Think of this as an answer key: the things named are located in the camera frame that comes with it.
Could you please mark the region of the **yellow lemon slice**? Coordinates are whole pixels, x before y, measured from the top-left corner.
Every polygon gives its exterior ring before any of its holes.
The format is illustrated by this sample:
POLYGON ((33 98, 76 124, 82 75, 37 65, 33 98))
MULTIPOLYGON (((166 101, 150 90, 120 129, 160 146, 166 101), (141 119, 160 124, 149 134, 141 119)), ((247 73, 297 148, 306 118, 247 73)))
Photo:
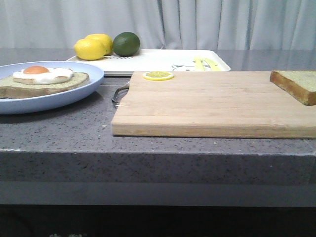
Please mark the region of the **yellow lemon slice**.
POLYGON ((143 73, 143 78, 153 81, 163 81, 174 78, 174 74, 167 71, 150 71, 143 73))

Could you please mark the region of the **white bear tray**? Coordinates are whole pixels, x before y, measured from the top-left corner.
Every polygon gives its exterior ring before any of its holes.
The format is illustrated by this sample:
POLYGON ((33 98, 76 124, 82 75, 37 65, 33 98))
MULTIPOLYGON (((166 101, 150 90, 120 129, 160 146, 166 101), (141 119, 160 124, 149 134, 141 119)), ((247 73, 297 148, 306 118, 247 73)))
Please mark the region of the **white bear tray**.
POLYGON ((134 71, 194 71, 195 58, 200 58, 206 71, 212 71, 209 63, 213 62, 220 71, 230 71, 231 68, 211 50, 183 49, 141 49, 130 57, 120 57, 115 54, 99 60, 81 60, 76 56, 69 61, 82 62, 97 66, 108 76, 131 76, 134 71))

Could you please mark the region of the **fried egg toy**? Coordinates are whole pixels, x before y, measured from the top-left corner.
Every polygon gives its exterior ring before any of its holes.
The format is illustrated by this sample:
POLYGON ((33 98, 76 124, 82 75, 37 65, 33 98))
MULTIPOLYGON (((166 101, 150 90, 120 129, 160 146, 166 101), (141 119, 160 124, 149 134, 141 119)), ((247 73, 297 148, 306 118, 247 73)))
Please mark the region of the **fried egg toy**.
POLYGON ((71 69, 29 66, 13 73, 13 80, 23 84, 57 84, 69 81, 74 72, 71 69))

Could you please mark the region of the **rear yellow lemon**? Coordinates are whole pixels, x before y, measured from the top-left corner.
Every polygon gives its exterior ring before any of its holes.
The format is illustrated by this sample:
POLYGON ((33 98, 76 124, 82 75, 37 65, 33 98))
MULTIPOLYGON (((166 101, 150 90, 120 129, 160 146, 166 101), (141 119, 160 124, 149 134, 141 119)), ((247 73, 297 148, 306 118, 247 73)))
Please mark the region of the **rear yellow lemon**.
POLYGON ((90 34, 90 35, 87 35, 85 38, 100 41, 106 47, 107 52, 106 52, 105 56, 112 54, 112 52, 113 52, 113 40, 109 35, 107 35, 107 34, 90 34))

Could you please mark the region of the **bread slice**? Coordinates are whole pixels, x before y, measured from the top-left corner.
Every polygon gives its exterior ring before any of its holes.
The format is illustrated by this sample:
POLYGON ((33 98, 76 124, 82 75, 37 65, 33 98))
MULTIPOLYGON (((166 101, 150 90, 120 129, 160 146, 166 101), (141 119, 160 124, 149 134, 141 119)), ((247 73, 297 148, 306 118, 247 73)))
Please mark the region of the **bread slice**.
POLYGON ((24 99, 38 96, 51 95, 82 87, 90 83, 87 73, 74 72, 69 81, 56 84, 23 84, 15 82, 13 76, 7 76, 0 80, 0 98, 24 99))
POLYGON ((307 106, 316 104, 315 70, 273 70, 270 81, 307 106))

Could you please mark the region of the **front yellow lemon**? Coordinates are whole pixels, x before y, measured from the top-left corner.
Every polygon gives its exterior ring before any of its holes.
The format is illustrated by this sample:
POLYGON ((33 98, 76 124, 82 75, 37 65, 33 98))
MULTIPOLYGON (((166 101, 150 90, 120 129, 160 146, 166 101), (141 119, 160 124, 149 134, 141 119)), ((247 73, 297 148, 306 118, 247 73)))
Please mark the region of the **front yellow lemon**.
POLYGON ((80 39, 74 44, 74 51, 83 60, 98 60, 106 54, 105 46, 96 39, 80 39))

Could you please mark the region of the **wooden cutting board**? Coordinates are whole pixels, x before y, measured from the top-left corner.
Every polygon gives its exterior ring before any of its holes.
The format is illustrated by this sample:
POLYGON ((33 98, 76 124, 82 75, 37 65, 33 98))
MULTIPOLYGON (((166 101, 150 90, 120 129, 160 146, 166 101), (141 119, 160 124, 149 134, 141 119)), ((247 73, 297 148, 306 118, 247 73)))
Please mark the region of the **wooden cutting board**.
POLYGON ((315 138, 316 108, 268 71, 180 72, 164 81, 133 73, 111 122, 122 136, 315 138))

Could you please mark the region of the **light blue plate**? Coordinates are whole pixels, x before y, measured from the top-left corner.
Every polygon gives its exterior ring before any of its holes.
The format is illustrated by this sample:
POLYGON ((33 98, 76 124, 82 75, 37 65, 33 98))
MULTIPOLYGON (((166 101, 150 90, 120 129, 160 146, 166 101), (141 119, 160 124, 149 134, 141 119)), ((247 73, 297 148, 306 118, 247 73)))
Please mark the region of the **light blue plate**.
POLYGON ((104 78, 104 71, 99 67, 71 61, 37 61, 4 65, 0 67, 0 78, 2 79, 32 65, 41 65, 50 68, 70 68, 75 72, 84 72, 89 75, 90 82, 80 88, 52 95, 25 99, 1 99, 0 113, 2 115, 40 112, 69 105, 93 93, 104 78))

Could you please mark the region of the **white curtain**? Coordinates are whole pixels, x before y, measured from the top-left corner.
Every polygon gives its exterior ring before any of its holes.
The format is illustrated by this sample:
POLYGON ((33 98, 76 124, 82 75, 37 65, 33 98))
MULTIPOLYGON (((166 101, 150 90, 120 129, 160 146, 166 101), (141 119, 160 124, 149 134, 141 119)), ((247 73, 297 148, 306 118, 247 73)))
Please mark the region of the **white curtain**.
POLYGON ((313 50, 313 0, 3 0, 2 48, 71 48, 134 32, 143 48, 313 50))

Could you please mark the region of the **green lime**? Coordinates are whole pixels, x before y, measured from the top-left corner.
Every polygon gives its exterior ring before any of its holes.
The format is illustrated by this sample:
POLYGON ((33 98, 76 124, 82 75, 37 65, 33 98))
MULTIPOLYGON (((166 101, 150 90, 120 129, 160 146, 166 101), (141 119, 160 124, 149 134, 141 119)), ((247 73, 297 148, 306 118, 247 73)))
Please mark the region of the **green lime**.
POLYGON ((133 32, 123 32, 113 40, 113 52, 118 56, 132 56, 140 48, 140 39, 133 32))

